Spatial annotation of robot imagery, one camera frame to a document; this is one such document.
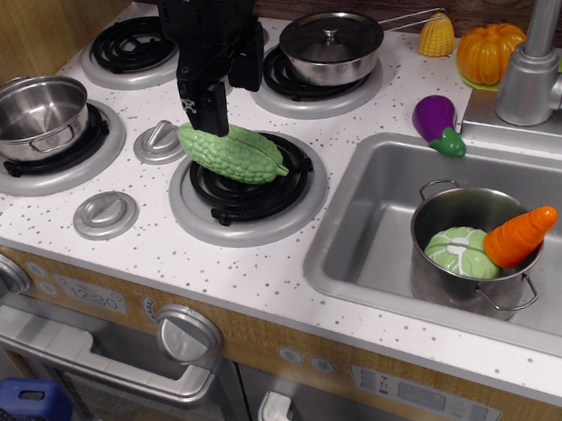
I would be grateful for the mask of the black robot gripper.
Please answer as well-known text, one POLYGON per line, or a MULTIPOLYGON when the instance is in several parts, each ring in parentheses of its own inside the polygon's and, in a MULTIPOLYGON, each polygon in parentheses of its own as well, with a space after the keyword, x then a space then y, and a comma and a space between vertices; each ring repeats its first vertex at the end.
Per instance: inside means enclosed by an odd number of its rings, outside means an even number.
POLYGON ((164 36, 179 49, 181 105, 195 130, 226 136, 226 89, 256 92, 263 79, 264 34, 256 0, 156 0, 164 36))

